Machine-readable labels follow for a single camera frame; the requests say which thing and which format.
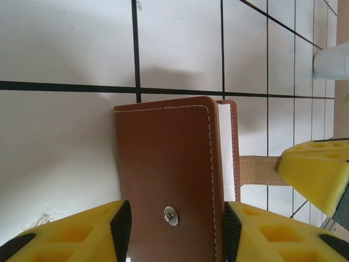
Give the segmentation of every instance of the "metal snap button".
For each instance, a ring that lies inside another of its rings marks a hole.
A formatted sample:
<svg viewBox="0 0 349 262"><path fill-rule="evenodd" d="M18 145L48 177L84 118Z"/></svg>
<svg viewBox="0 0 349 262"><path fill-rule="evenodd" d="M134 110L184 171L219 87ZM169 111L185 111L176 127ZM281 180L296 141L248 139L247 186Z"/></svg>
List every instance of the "metal snap button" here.
<svg viewBox="0 0 349 262"><path fill-rule="evenodd" d="M172 206L166 206L164 210L165 221L172 226L176 226L179 223L179 217L177 211Z"/></svg>

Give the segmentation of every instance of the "tiled floor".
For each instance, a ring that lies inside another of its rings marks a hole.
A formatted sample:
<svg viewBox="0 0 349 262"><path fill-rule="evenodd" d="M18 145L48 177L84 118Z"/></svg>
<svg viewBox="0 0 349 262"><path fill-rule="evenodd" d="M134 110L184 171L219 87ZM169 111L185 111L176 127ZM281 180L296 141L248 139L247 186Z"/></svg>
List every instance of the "tiled floor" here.
<svg viewBox="0 0 349 262"><path fill-rule="evenodd" d="M337 0L3 1L0 244L43 214L121 197L114 105L233 99L241 155L331 138L334 82L313 79L312 56L335 45L336 10ZM243 186L242 201L291 216L305 199ZM309 203L294 218L324 220Z"/></svg>

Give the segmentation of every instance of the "brown leather notebook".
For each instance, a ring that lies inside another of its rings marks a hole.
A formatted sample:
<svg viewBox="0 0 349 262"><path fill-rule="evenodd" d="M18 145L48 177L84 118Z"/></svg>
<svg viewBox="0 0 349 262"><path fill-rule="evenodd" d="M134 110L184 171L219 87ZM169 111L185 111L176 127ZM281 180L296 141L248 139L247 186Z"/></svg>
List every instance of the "brown leather notebook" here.
<svg viewBox="0 0 349 262"><path fill-rule="evenodd" d="M132 262L225 261L224 200L240 200L236 104L195 97L115 107Z"/></svg>

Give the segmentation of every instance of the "leather strap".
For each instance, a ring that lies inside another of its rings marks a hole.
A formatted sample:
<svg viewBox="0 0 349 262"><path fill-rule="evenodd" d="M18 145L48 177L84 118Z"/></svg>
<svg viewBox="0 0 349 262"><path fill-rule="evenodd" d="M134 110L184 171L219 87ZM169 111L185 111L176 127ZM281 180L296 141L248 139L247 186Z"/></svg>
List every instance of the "leather strap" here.
<svg viewBox="0 0 349 262"><path fill-rule="evenodd" d="M277 169L281 157L240 156L240 182L244 184L265 184L288 186Z"/></svg>

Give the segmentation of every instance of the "black rubber pad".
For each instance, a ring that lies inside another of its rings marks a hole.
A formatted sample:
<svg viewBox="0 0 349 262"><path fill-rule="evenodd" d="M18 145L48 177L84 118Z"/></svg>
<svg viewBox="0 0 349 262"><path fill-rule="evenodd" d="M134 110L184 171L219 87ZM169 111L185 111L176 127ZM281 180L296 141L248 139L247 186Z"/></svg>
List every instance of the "black rubber pad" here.
<svg viewBox="0 0 349 262"><path fill-rule="evenodd" d="M36 234L29 233L23 236L15 237L0 247L0 262L7 261L16 254L22 247L28 244Z"/></svg>
<svg viewBox="0 0 349 262"><path fill-rule="evenodd" d="M327 142L327 141L340 141L340 140L349 140L349 138L332 138L324 140L314 140L314 142Z"/></svg>
<svg viewBox="0 0 349 262"><path fill-rule="evenodd" d="M346 230L349 230L349 184L338 203L337 209L333 215L333 220Z"/></svg>
<svg viewBox="0 0 349 262"><path fill-rule="evenodd" d="M336 250L339 254L341 254L347 261L349 261L349 243L339 239L335 236L321 234L319 237L328 244L331 248Z"/></svg>
<svg viewBox="0 0 349 262"><path fill-rule="evenodd" d="M235 262L238 249L239 242L241 236L241 222L238 216L235 214L234 210L228 204L228 202L224 203L224 256L227 262Z"/></svg>
<svg viewBox="0 0 349 262"><path fill-rule="evenodd" d="M110 222L116 258L120 262L126 261L130 242L132 215L130 202L125 201Z"/></svg>

